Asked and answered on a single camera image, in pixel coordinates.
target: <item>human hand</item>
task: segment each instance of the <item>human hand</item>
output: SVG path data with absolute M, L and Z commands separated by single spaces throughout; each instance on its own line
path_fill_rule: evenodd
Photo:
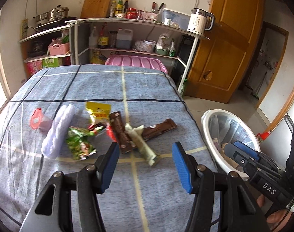
M 259 198 L 256 200 L 257 204 L 261 208 L 264 205 L 265 202 L 265 196 L 260 195 Z M 272 230 L 274 227 L 277 226 L 277 224 L 282 220 L 282 218 L 285 216 L 287 210 L 282 209 L 278 210 L 277 212 L 272 213 L 270 216 L 267 217 L 266 221 L 269 225 L 269 228 Z M 290 211 L 288 215 L 285 217 L 285 219 L 282 221 L 282 223 L 273 231 L 273 232 L 278 232 L 280 231 L 289 221 L 290 217 L 292 215 L 292 212 Z

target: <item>plaid bedsheet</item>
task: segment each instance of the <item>plaid bedsheet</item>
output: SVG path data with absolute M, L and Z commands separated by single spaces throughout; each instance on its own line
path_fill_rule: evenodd
M 64 66 L 36 73 L 16 93 L 0 115 L 0 219 L 12 231 L 19 228 L 53 172 L 79 171 L 105 154 L 111 144 L 106 135 L 95 137 L 97 153 L 73 161 L 64 142 L 56 160 L 41 155 L 45 133 L 29 126 L 34 109 L 53 118 L 63 104 L 74 104 L 72 126 L 87 127 L 87 101 L 111 104 L 132 127 L 146 127 L 171 118 L 178 128 L 148 141 L 162 159 L 149 167 L 138 152 L 121 154 L 109 189 L 98 195 L 107 231 L 180 232 L 186 227 L 194 195 L 182 188 L 171 147 L 180 141 L 199 164 L 215 171 L 197 124 L 177 93 L 172 79 L 159 71 L 105 65 Z M 74 231 L 78 229 L 76 193 L 72 193 Z M 219 216 L 215 197 L 213 220 Z M 217 224 L 211 231 L 217 230 Z

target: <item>electric kettle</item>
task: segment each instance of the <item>electric kettle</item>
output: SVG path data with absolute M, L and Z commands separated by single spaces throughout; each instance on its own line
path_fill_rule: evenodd
M 188 24 L 188 31 L 195 32 L 199 35 L 204 35 L 205 31 L 210 31 L 213 27 L 215 16 L 205 10 L 194 8 L 191 10 L 192 14 Z M 206 29 L 207 18 L 211 18 L 210 27 Z

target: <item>red jelly cup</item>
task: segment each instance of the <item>red jelly cup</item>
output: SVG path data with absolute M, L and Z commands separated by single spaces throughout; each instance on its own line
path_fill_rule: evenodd
M 30 126 L 33 130 L 41 129 L 43 131 L 49 131 L 52 125 L 52 120 L 46 117 L 41 108 L 35 109 L 30 119 Z

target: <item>glass jar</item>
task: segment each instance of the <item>glass jar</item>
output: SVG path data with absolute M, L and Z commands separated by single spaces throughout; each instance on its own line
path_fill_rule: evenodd
M 129 8 L 129 11 L 126 13 L 127 19 L 137 19 L 137 11 L 135 8 Z
M 109 46 L 110 48 L 116 47 L 116 39 L 117 39 L 117 31 L 111 31 L 109 32 Z

